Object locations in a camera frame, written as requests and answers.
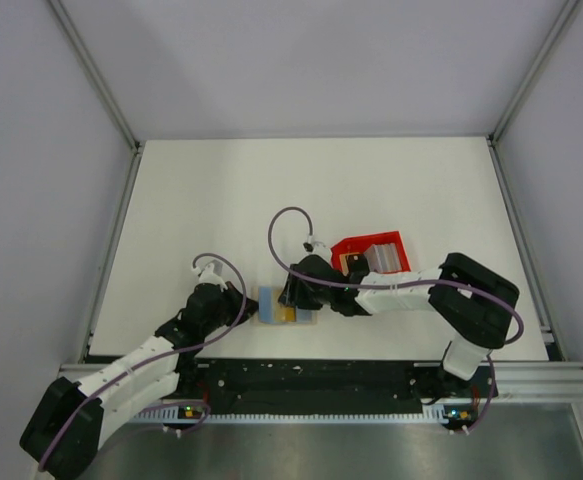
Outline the beige card holder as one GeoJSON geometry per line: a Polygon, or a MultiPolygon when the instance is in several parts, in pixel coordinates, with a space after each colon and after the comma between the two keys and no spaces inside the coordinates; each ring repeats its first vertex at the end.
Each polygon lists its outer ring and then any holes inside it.
{"type": "Polygon", "coordinates": [[[254,289],[258,310],[250,322],[260,326],[300,326],[317,322],[317,313],[296,307],[287,307],[279,302],[281,287],[258,286],[254,289]]]}

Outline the gold credit card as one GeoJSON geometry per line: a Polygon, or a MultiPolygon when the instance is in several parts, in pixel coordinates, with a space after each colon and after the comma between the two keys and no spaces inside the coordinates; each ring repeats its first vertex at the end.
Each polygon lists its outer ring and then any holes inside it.
{"type": "Polygon", "coordinates": [[[278,323],[295,323],[295,308],[279,306],[275,312],[275,321],[278,323]]]}

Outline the grey credit card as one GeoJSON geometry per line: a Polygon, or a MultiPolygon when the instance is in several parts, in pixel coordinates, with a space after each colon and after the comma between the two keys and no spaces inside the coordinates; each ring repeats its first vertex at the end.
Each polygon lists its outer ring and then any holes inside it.
{"type": "Polygon", "coordinates": [[[316,312],[311,310],[296,309],[295,322],[298,324],[312,324],[316,321],[316,312]]]}

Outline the red plastic card tray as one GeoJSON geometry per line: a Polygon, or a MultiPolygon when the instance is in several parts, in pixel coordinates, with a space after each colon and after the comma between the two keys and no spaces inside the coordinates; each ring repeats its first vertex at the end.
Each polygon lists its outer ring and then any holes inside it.
{"type": "Polygon", "coordinates": [[[409,272],[410,263],[399,231],[347,237],[331,247],[331,265],[347,275],[364,259],[371,272],[409,272]]]}

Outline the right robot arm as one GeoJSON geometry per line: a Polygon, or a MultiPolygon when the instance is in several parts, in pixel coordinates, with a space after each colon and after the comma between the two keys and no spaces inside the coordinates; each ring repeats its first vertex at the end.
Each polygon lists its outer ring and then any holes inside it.
{"type": "Polygon", "coordinates": [[[455,331],[442,358],[437,380],[447,394],[458,396],[475,380],[480,363],[507,344],[519,299],[511,281],[462,253],[416,272],[379,271],[355,254],[344,271],[317,254],[289,267],[278,302],[305,311],[328,306],[346,317],[397,311],[431,311],[455,331]]]}

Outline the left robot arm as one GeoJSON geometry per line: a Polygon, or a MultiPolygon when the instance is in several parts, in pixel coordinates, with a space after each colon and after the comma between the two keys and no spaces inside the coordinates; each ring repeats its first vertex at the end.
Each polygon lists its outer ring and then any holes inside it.
{"type": "Polygon", "coordinates": [[[20,437],[21,449],[53,477],[78,478],[136,414],[168,395],[191,394],[194,358],[209,336],[257,310],[257,301],[232,284],[198,284],[184,308],[137,349],[79,380],[55,379],[20,437]]]}

